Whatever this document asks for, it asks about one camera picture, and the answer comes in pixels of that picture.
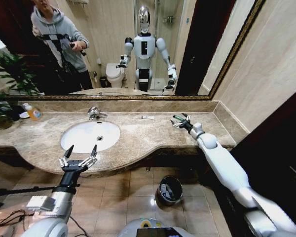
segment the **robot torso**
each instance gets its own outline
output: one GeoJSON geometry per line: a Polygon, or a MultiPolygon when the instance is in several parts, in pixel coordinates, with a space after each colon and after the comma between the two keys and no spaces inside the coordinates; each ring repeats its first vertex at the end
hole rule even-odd
{"type": "Polygon", "coordinates": [[[154,56],[156,39],[153,36],[136,36],[134,38],[134,50],[137,58],[138,69],[149,69],[151,58],[154,56]]]}

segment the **gold mirror frame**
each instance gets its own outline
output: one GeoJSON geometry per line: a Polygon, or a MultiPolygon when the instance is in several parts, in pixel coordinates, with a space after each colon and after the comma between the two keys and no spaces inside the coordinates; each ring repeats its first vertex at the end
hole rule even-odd
{"type": "Polygon", "coordinates": [[[245,40],[250,28],[252,27],[255,19],[257,18],[265,0],[255,0],[247,19],[245,20],[238,36],[233,44],[216,80],[209,92],[209,95],[200,95],[200,96],[168,96],[168,95],[159,95],[159,96],[132,96],[132,95],[125,95],[125,96],[96,96],[96,95],[88,95],[88,96],[7,96],[7,100],[212,100],[219,85],[221,84],[223,78],[225,77],[226,73],[230,65],[232,64],[234,58],[236,57],[243,41],[245,40]]]}

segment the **orange soap bottle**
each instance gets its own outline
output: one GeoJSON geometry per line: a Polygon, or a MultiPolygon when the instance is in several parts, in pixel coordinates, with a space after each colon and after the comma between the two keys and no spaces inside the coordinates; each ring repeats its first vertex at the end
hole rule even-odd
{"type": "Polygon", "coordinates": [[[24,103],[23,106],[33,121],[40,120],[43,117],[43,113],[33,106],[29,105],[29,103],[24,103]]]}

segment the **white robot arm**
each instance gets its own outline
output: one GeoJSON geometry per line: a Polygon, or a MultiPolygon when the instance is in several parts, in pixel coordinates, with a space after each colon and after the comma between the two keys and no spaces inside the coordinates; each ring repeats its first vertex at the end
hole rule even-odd
{"type": "Polygon", "coordinates": [[[126,38],[124,46],[125,54],[120,57],[119,65],[116,66],[117,68],[127,68],[127,65],[131,60],[130,55],[132,53],[133,47],[134,41],[132,40],[132,38],[126,38]]]}
{"type": "Polygon", "coordinates": [[[233,193],[238,202],[246,208],[258,208],[245,215],[254,234],[258,237],[281,236],[280,233],[286,237],[296,236],[294,222],[275,202],[262,197],[250,187],[247,173],[216,137],[205,133],[200,123],[192,125],[189,116],[183,115],[185,118],[174,116],[180,122],[171,121],[173,126],[185,128],[197,141],[219,181],[233,193]]]}
{"type": "Polygon", "coordinates": [[[170,64],[170,56],[169,53],[167,51],[167,47],[166,47],[166,43],[164,41],[163,38],[159,38],[156,42],[157,48],[159,50],[159,52],[162,55],[163,60],[166,62],[167,64],[167,70],[168,70],[168,76],[169,76],[169,81],[168,81],[168,85],[166,85],[165,87],[163,87],[162,92],[165,89],[172,89],[172,91],[175,89],[175,83],[177,82],[177,71],[176,71],[176,66],[174,64],[170,64]]]}
{"type": "Polygon", "coordinates": [[[77,180],[82,172],[87,171],[97,161],[97,146],[91,156],[85,160],[68,160],[73,151],[72,145],[59,158],[64,176],[56,186],[51,197],[33,196],[27,204],[27,209],[35,210],[33,225],[21,237],[66,237],[67,222],[72,211],[72,199],[76,193],[77,180]]]}

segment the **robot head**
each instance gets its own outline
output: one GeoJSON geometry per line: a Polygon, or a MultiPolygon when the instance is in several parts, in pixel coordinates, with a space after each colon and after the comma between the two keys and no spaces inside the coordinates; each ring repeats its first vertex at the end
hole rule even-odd
{"type": "Polygon", "coordinates": [[[149,8],[142,6],[138,13],[138,19],[140,23],[140,29],[143,34],[148,33],[149,24],[150,24],[150,13],[149,8]]]}

